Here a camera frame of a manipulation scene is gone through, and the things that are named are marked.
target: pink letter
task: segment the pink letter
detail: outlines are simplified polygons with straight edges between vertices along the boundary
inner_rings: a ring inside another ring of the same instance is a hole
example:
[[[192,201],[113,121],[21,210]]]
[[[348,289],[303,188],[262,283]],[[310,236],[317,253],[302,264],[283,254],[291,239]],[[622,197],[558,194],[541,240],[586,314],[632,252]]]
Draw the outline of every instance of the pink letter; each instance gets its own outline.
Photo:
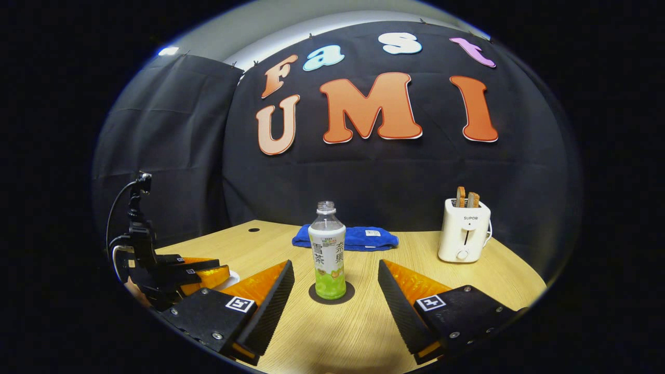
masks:
[[[450,41],[453,43],[457,43],[460,45],[460,47],[464,48],[464,51],[469,54],[469,56],[473,57],[474,60],[478,61],[479,63],[487,66],[487,67],[496,67],[497,65],[492,61],[488,60],[483,55],[480,54],[480,47],[477,45],[473,45],[469,42],[466,41],[466,39],[462,38],[450,38]]]

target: black cloth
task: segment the black cloth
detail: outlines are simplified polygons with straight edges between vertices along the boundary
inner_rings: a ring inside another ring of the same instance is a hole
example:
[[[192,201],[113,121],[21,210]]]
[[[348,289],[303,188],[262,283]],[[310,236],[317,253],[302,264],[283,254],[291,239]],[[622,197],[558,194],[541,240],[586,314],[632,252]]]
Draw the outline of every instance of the black cloth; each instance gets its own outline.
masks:
[[[92,167],[96,227],[138,170],[152,174],[141,210],[158,247],[228,227],[221,187],[227,113],[242,70],[193,55],[150,61],[122,91],[98,137]],[[109,240],[128,230],[128,196],[119,200]]]
[[[422,50],[391,55],[379,35],[407,32]],[[473,60],[451,37],[467,39],[497,65]],[[344,59],[304,71],[307,55],[338,45]],[[283,86],[261,99],[265,72],[296,54]],[[350,80],[368,95],[376,77],[401,72],[411,76],[408,94],[423,135],[413,140],[384,140],[376,134],[326,144],[328,102],[319,87]],[[472,142],[462,134],[467,123],[464,100],[450,77],[484,83],[494,143]],[[375,22],[329,31],[306,39],[249,69],[235,91],[223,149],[223,191],[231,225],[260,219],[303,225],[315,218],[318,201],[332,200],[347,226],[378,226],[390,231],[440,230],[446,198],[457,186],[477,192],[491,209],[494,237],[522,257],[547,281],[576,234],[567,220],[579,221],[581,180],[572,170],[575,147],[547,87],[534,82],[523,63],[503,47],[469,33],[413,22]],[[281,136],[279,103],[293,94],[295,140],[286,152],[268,156],[257,141],[257,112],[275,106],[273,138]]]

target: blue towel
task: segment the blue towel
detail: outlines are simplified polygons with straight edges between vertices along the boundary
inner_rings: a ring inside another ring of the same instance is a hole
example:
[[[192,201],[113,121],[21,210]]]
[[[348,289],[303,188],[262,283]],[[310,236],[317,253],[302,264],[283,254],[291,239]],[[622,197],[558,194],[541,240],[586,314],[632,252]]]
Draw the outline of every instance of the blue towel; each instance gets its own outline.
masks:
[[[294,246],[309,248],[309,225],[304,225],[298,230],[298,234],[291,240]],[[385,251],[396,247],[399,239],[390,232],[376,227],[349,227],[346,228],[344,238],[344,250],[346,251]]]

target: coaster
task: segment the coaster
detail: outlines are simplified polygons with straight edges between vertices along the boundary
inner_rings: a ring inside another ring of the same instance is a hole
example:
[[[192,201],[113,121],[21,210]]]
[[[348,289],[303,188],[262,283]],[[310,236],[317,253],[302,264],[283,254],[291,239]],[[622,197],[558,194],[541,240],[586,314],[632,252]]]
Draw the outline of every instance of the coaster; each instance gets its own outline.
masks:
[[[346,293],[344,296],[340,297],[339,299],[335,300],[326,300],[319,295],[317,295],[317,289],[316,289],[316,283],[314,283],[310,288],[309,288],[309,297],[312,298],[312,300],[316,301],[319,304],[325,304],[325,305],[336,305],[336,304],[342,304],[347,302],[348,300],[351,300],[353,295],[356,294],[356,289],[353,288],[353,285],[351,283],[345,282],[346,283]]]

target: orange letter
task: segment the orange letter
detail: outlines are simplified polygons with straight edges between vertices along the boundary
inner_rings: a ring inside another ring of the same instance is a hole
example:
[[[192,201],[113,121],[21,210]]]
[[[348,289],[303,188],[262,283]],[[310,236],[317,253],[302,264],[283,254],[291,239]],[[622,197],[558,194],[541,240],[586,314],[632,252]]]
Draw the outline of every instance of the orange letter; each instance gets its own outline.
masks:
[[[328,132],[323,141],[348,142],[353,132],[346,128],[344,115],[363,138],[372,133],[374,122],[383,110],[383,123],[377,133],[383,139],[415,139],[422,135],[422,128],[414,120],[406,85],[411,77],[404,73],[384,73],[372,85],[365,97],[348,79],[337,79],[321,86],[328,96]]]
[[[460,89],[466,106],[467,123],[462,130],[464,137],[477,142],[495,142],[499,133],[489,119],[484,95],[487,87],[481,81],[469,77],[450,77],[450,82]]]
[[[259,110],[256,119],[259,120],[259,148],[270,156],[280,154],[291,147],[295,138],[295,104],[300,101],[300,95],[294,94],[282,100],[279,107],[284,110],[284,133],[275,140],[271,134],[272,117],[275,106],[266,106]]]
[[[268,71],[265,72],[267,81],[265,83],[265,91],[263,91],[263,94],[261,94],[261,98],[267,98],[268,95],[277,91],[279,87],[282,87],[284,82],[280,81],[279,77],[285,78],[287,75],[289,75],[289,71],[291,70],[291,66],[289,64],[294,63],[297,59],[298,56],[291,55],[289,58],[285,59],[274,67],[271,67],[268,69]]]

